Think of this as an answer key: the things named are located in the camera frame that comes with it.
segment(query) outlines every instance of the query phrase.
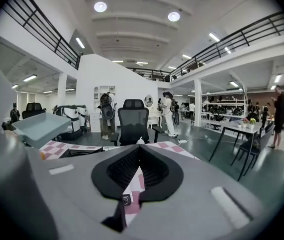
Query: gray desk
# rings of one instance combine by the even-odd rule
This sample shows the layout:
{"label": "gray desk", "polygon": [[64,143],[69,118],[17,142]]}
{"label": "gray desk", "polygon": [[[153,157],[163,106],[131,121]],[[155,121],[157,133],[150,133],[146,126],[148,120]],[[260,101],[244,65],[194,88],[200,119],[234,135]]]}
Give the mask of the gray desk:
{"label": "gray desk", "polygon": [[213,158],[213,156],[214,156],[214,154],[215,154],[215,152],[216,152],[216,150],[217,150],[217,147],[219,146],[219,144],[220,144],[220,142],[221,142],[221,140],[222,140],[222,138],[223,138],[223,135],[224,135],[224,133],[225,133],[225,130],[230,130],[230,131],[233,131],[233,132],[236,132],[236,133],[237,133],[237,137],[236,137],[236,140],[235,140],[235,143],[234,143],[234,147],[235,147],[235,145],[236,145],[236,142],[237,142],[237,140],[238,140],[238,136],[239,136],[240,134],[245,134],[245,135],[250,135],[250,136],[252,136],[252,138],[251,138],[250,150],[249,150],[249,152],[247,153],[247,156],[246,156],[245,162],[244,162],[244,166],[243,166],[242,171],[241,171],[241,173],[240,173],[240,175],[239,175],[239,177],[238,177],[238,180],[237,180],[237,181],[239,181],[239,180],[241,179],[242,175],[243,175],[243,172],[244,172],[244,170],[245,170],[245,167],[246,167],[248,158],[249,158],[250,153],[251,153],[251,151],[252,151],[254,133],[256,133],[256,132],[258,132],[258,131],[260,130],[260,128],[262,127],[262,123],[261,123],[261,122],[257,122],[257,123],[255,124],[255,126],[254,126],[254,129],[251,129],[251,128],[249,127],[249,125],[248,125],[246,128],[243,128],[243,127],[239,128],[237,122],[219,122],[219,125],[223,127],[223,130],[222,130],[221,136],[220,136],[220,138],[219,138],[219,140],[218,140],[218,142],[217,142],[217,145],[216,145],[216,147],[215,147],[215,149],[214,149],[214,151],[213,151],[211,157],[209,158],[209,161],[212,160],[212,158]]}

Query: black railing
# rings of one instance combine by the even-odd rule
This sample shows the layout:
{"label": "black railing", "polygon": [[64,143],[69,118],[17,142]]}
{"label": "black railing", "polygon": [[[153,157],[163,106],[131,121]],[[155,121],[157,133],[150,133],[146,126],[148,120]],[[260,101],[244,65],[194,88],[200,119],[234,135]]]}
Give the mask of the black railing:
{"label": "black railing", "polygon": [[128,67],[129,70],[139,74],[141,77],[144,77],[151,81],[160,81],[160,82],[170,82],[171,73],[162,70],[153,70],[147,68],[135,68]]}
{"label": "black railing", "polygon": [[262,18],[202,50],[171,72],[176,79],[214,60],[248,47],[257,42],[284,34],[284,13]]}
{"label": "black railing", "polygon": [[7,0],[3,10],[46,47],[78,69],[80,56],[56,30],[34,0]]}

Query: person in black clothing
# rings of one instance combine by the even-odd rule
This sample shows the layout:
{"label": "person in black clothing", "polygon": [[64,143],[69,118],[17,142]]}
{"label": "person in black clothing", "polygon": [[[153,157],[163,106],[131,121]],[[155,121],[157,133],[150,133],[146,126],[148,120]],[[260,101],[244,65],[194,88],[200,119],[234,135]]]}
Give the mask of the person in black clothing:
{"label": "person in black clothing", "polygon": [[13,109],[10,111],[11,124],[15,123],[20,118],[20,112],[16,109],[16,103],[13,103]]}
{"label": "person in black clothing", "polygon": [[276,86],[275,92],[279,95],[277,97],[277,100],[272,97],[272,100],[274,102],[276,112],[275,112],[275,136],[274,136],[274,142],[270,146],[270,148],[275,148],[276,141],[277,142],[277,148],[280,146],[281,143],[281,132],[284,124],[284,94],[282,94],[282,90],[279,85]]}

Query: office chair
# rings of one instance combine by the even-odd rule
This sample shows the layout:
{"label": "office chair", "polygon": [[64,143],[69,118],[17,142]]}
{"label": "office chair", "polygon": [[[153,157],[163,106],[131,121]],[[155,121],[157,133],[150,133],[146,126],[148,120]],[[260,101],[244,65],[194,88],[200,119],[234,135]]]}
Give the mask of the office chair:
{"label": "office chair", "polygon": [[[121,146],[136,144],[142,137],[145,143],[148,143],[149,136],[147,133],[147,120],[149,110],[144,107],[141,99],[126,99],[123,107],[119,108],[118,118],[121,124]],[[158,133],[163,131],[159,126],[153,126],[152,129],[156,132],[154,142],[157,142]],[[118,133],[114,133],[110,141],[117,146]]]}
{"label": "office chair", "polygon": [[25,111],[22,112],[22,118],[30,118],[39,114],[45,113],[45,110],[42,109],[42,106],[40,103],[28,103],[26,105]]}

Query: mesh cushion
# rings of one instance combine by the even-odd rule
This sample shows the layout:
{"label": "mesh cushion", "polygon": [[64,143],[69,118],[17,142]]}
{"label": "mesh cushion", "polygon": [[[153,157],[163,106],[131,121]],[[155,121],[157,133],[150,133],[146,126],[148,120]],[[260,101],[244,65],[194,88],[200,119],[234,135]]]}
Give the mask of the mesh cushion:
{"label": "mesh cushion", "polygon": [[121,123],[121,144],[135,144],[141,137],[143,141],[148,141],[148,114],[149,110],[147,108],[134,110],[120,108],[118,110],[118,117]]}

